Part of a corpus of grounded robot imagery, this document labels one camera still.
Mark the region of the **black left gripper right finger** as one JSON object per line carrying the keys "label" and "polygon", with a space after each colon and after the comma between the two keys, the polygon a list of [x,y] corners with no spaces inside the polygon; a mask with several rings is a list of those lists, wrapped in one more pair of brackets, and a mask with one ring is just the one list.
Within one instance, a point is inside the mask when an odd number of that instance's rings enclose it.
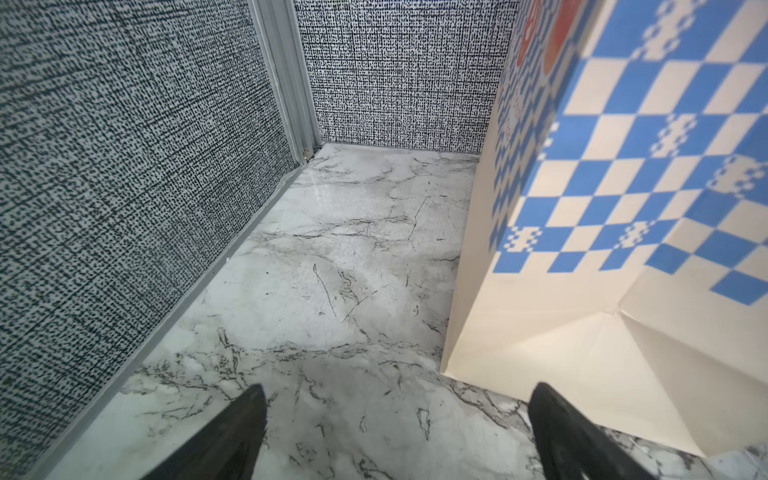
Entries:
{"label": "black left gripper right finger", "polygon": [[653,479],[549,384],[535,386],[528,414],[547,480]]}

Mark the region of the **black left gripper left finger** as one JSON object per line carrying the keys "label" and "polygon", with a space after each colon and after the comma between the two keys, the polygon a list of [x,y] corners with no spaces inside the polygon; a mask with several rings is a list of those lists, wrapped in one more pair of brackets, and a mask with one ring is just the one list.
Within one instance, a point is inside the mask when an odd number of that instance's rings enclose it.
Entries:
{"label": "black left gripper left finger", "polygon": [[267,400],[263,387],[252,385],[144,477],[250,479],[266,426]]}

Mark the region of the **blue checkered paper bag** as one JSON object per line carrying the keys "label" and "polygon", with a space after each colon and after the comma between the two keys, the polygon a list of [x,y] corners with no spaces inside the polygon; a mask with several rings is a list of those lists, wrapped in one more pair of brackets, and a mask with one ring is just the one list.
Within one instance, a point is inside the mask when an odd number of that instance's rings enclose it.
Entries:
{"label": "blue checkered paper bag", "polygon": [[699,456],[767,439],[767,5],[523,1],[440,364]]}

